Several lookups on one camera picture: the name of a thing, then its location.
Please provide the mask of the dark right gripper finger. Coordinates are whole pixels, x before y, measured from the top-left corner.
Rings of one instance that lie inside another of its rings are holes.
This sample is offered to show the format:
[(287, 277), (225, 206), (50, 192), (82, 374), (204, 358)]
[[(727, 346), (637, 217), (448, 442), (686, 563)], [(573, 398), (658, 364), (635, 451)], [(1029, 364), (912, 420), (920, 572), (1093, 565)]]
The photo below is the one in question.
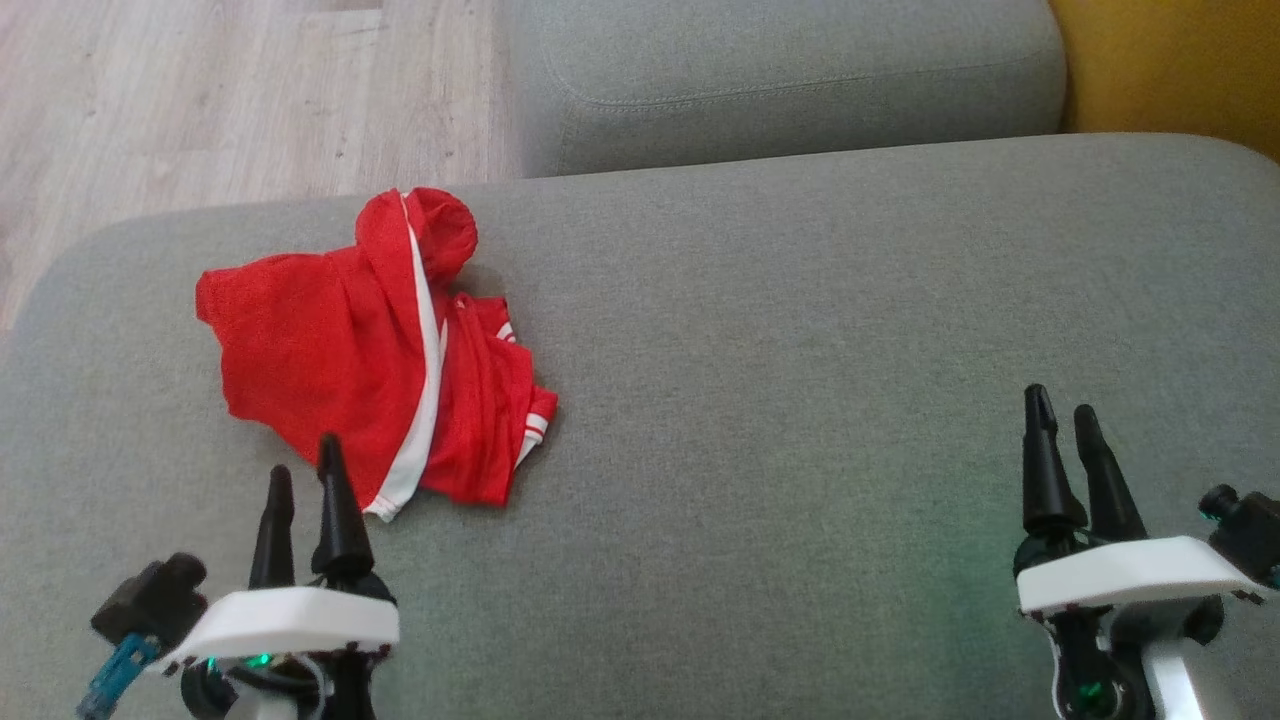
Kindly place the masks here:
[(1088, 483), (1091, 534), (1106, 543), (1148, 539), (1135, 500), (1091, 405), (1075, 407), (1074, 428)]
[(1082, 529), (1085, 509), (1071, 492), (1059, 447), (1059, 421), (1042, 384), (1024, 389), (1023, 528), (1028, 536)]

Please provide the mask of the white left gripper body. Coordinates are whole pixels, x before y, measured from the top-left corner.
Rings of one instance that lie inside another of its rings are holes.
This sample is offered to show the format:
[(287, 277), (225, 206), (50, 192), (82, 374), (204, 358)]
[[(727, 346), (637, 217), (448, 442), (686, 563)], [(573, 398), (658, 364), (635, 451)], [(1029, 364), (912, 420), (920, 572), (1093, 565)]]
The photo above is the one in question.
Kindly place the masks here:
[(374, 719), (372, 670), (401, 641), (396, 603), (316, 585), (237, 591), (157, 662), (200, 719)]

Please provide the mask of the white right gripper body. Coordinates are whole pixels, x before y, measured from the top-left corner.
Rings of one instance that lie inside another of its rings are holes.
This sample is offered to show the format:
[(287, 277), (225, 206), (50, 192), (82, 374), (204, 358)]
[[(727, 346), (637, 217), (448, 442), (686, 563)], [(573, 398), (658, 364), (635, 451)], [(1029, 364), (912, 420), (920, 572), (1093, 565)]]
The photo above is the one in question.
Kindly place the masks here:
[(1240, 719), (1206, 647), (1229, 597), (1263, 587), (1188, 536), (1085, 550), (1016, 577), (1019, 611), (1050, 638), (1060, 719)]

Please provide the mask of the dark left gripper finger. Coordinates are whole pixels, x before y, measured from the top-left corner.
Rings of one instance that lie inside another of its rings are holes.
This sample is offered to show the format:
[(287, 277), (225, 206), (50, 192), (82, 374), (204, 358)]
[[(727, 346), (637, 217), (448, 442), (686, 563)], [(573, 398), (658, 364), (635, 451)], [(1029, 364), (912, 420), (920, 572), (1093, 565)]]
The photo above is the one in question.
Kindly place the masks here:
[(250, 591), (294, 585), (293, 518), (291, 471), (285, 465), (275, 465), (270, 471), (268, 498), (259, 523), (248, 578)]
[(362, 506), (349, 483), (340, 439), (334, 433), (326, 433), (320, 439), (316, 477), (323, 491), (323, 506), (310, 569), (329, 582), (360, 582), (372, 574), (375, 559)]

